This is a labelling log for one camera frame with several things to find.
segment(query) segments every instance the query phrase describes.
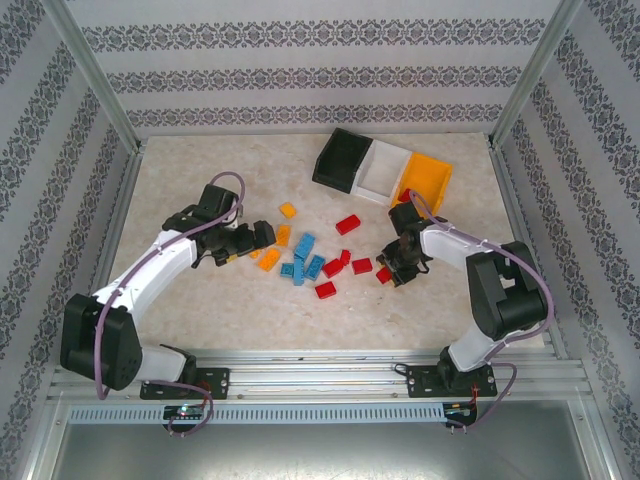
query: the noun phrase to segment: white robotic arm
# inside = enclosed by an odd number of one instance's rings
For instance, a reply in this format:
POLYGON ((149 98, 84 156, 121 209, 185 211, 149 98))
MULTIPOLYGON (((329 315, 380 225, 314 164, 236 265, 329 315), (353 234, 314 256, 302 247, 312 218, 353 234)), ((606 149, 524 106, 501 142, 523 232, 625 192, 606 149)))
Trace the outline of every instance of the white robotic arm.
MULTIPOLYGON (((160 232, 149 249, 129 269, 93 295, 98 303, 106 304, 114 290, 121 289, 121 295, 116 298, 112 308, 126 309, 133 319, 134 327, 137 328, 149 305, 180 272, 191 267, 197 259, 196 242, 189 238, 183 238, 166 249, 161 249, 163 244, 180 233, 175 230, 160 232), (121 288, 120 284, 127 274, 154 250, 160 251, 151 261, 142 265, 131 281, 121 288)), ((182 353, 160 345, 141 344, 141 347, 142 363, 134 381, 175 382, 180 378, 186 362, 182 353)))
POLYGON ((221 266, 275 243, 271 225, 261 220, 252 231, 246 223, 238 225, 239 212, 217 223, 215 219, 224 218, 237 202, 235 193, 207 185, 199 203, 167 219, 163 231, 127 271, 92 296, 74 295, 65 308, 61 365, 95 378, 96 326, 102 316, 98 372, 104 385, 121 390, 135 380, 192 383, 195 357, 165 345, 142 345, 136 327, 175 277, 188 267, 196 268, 205 254, 221 266))
MULTIPOLYGON (((538 283, 520 265, 493 251, 488 241, 460 234, 445 219, 435 218, 438 225, 424 220, 412 203, 397 205, 389 216, 399 239, 383 249, 378 261, 391 271, 396 287, 428 273, 427 262, 433 259, 467 273, 474 322, 441 353, 438 370, 445 385, 452 387, 456 379, 483 367, 501 345, 547 316, 547 301, 538 283)), ((534 268, 523 243, 499 249, 534 268)))

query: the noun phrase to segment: marble surface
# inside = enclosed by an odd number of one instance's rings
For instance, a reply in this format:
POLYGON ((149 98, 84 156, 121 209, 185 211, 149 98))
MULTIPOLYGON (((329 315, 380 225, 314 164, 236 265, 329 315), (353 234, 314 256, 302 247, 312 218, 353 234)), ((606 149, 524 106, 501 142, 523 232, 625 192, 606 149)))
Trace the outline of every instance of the marble surface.
MULTIPOLYGON (((458 228, 498 242, 512 240, 491 160, 482 134, 372 135, 454 165, 439 212, 458 228)), ((316 236, 312 254, 331 260, 342 248, 353 258, 374 260, 396 238, 387 207, 311 181, 315 160, 328 135, 152 137, 147 145, 113 269, 126 269, 151 244, 167 217, 197 202, 204 185, 220 171, 235 170, 247 184, 243 221, 265 219, 292 226, 289 248, 271 272, 248 256, 224 267, 205 259, 181 273, 149 308, 141 340, 180 348, 416 349, 441 348, 472 322, 466 275, 441 261, 431 272, 394 289, 374 273, 334 277, 337 295, 319 300, 305 281, 294 287, 279 276, 292 261, 304 232, 316 236), (291 202, 298 215, 278 210, 291 202), (335 223, 357 214, 362 226, 341 237, 335 223)), ((233 179, 221 186, 238 191, 233 179)), ((541 347, 538 337, 522 346, 541 347)))

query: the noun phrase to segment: yellow lego brick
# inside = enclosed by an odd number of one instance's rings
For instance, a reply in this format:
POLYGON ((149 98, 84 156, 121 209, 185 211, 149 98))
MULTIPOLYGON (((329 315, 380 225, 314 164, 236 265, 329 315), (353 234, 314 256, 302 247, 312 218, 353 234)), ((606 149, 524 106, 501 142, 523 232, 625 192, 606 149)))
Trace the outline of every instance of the yellow lego brick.
POLYGON ((280 205, 280 211, 287 218, 293 218, 296 216, 296 209, 293 208, 289 202, 280 205))
POLYGON ((278 227, 278 233, 276 233, 276 245, 279 247, 288 247, 290 236, 291 225, 280 225, 278 227))
POLYGON ((278 260, 280 260, 280 250, 277 248, 270 248, 267 250, 264 257, 262 257, 262 260, 258 262, 258 266, 265 272, 268 272, 276 263, 278 263, 278 260))

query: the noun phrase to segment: wall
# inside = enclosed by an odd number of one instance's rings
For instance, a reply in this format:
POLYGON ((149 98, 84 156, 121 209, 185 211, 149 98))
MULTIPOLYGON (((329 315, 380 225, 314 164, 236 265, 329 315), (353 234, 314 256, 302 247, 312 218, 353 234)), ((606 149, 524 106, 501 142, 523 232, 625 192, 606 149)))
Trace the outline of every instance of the wall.
POLYGON ((89 292, 128 153, 40 3, 0 1, 0 479, 89 292))
POLYGON ((68 3, 142 138, 489 132, 557 4, 68 3))
POLYGON ((569 353, 640 477, 640 1, 585 2, 503 146, 569 353))

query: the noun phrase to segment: black mounting plate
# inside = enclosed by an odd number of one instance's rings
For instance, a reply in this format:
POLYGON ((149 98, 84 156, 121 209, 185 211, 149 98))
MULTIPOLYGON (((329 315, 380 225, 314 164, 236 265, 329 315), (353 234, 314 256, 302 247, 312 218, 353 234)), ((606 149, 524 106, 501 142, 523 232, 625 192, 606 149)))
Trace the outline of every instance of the black mounting plate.
POLYGON ((436 365, 409 365, 402 374, 407 377, 410 398, 471 397, 474 384, 478 388, 478 397, 495 397, 498 394, 493 369, 489 365, 469 372, 464 382, 450 390, 444 386, 436 365))
MULTIPOLYGON (((229 369, 198 368, 193 385, 209 390, 214 400, 226 400, 229 393, 229 369)), ((143 382, 140 387, 140 398, 142 400, 202 400, 202 394, 193 390, 143 382)))

